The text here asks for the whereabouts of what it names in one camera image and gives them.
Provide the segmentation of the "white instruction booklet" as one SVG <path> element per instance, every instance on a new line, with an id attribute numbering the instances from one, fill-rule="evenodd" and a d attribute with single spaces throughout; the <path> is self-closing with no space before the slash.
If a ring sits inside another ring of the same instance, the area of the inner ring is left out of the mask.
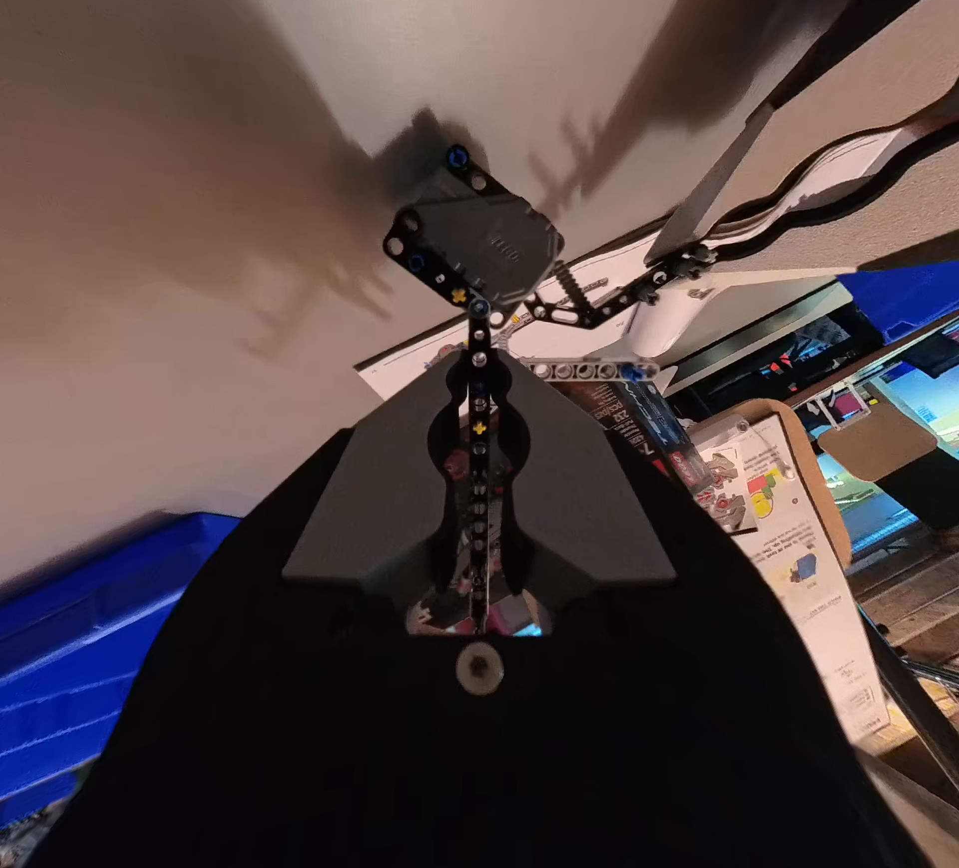
<path id="1" fill-rule="evenodd" d="M 582 358 L 597 354 L 623 337 L 636 309 L 630 309 L 593 330 L 535 321 L 521 313 L 494 334 L 496 347 L 518 358 Z M 382 399 L 395 395 L 448 354 L 457 354 L 468 341 L 464 317 L 435 326 L 391 347 L 355 367 L 358 375 Z"/>

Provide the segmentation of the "grey and black brick model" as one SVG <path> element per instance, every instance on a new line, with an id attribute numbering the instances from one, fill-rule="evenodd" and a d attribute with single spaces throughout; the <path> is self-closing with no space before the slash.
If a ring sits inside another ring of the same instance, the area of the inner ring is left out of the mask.
<path id="1" fill-rule="evenodd" d="M 496 438 L 497 391 L 489 378 L 506 360 L 494 335 L 517 308 L 536 321 L 592 330 L 639 304 L 650 307 L 677 280 L 694 281 L 716 254 L 700 242 L 648 257 L 642 275 L 621 292 L 593 304 L 560 257 L 563 241 L 550 220 L 506 190 L 466 148 L 450 145 L 443 164 L 413 203 L 400 208 L 383 241 L 384 252 L 449 304 L 467 315 L 461 373 L 468 377 L 467 435 L 454 452 L 468 458 L 469 501 L 458 513 L 468 542 L 470 619 L 473 634 L 487 630 L 491 533 L 496 491 L 490 447 Z"/>

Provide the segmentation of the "blue plastic bin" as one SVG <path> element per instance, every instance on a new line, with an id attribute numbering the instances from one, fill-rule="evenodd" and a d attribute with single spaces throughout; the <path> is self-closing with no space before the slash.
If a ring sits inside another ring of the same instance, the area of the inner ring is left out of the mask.
<path id="1" fill-rule="evenodd" d="M 239 524 L 175 518 L 2 604 L 2 829 L 73 792 L 163 622 Z"/>

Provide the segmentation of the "grey desk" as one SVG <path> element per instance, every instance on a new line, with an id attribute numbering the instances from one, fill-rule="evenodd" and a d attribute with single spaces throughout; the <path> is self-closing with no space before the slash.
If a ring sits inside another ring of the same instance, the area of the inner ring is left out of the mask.
<path id="1" fill-rule="evenodd" d="M 244 514 L 449 315 L 381 238 L 462 141 L 570 253 L 685 200 L 848 0 L 2 0 L 2 581 Z"/>

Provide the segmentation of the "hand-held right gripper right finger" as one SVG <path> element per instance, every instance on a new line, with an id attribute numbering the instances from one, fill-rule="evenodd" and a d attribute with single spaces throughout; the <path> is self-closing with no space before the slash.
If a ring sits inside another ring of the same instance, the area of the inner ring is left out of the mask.
<path id="1" fill-rule="evenodd" d="M 606 431 L 509 355 L 501 390 L 501 568 L 540 602 L 676 580 Z"/>

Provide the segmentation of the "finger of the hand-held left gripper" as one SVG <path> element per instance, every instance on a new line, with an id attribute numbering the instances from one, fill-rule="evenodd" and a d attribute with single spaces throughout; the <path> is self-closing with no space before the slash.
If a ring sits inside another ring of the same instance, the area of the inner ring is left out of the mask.
<path id="1" fill-rule="evenodd" d="M 711 246 L 717 273 L 845 275 L 956 261 L 957 133 L 925 135 L 844 199 Z"/>
<path id="2" fill-rule="evenodd" d="M 825 225 L 872 203 L 909 169 L 957 143 L 957 83 L 901 121 L 854 132 L 802 160 L 772 193 L 708 219 L 713 203 L 773 115 L 923 0 L 853 0 L 659 230 L 646 263 L 736 261 L 786 231 Z"/>

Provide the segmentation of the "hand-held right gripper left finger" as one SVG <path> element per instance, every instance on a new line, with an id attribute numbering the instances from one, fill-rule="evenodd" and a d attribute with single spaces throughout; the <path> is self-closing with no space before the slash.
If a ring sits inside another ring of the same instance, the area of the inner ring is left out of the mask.
<path id="1" fill-rule="evenodd" d="M 460 443 L 457 353 L 355 427 L 288 560 L 287 581 L 359 590 L 426 590 L 455 558 L 453 481 Z"/>

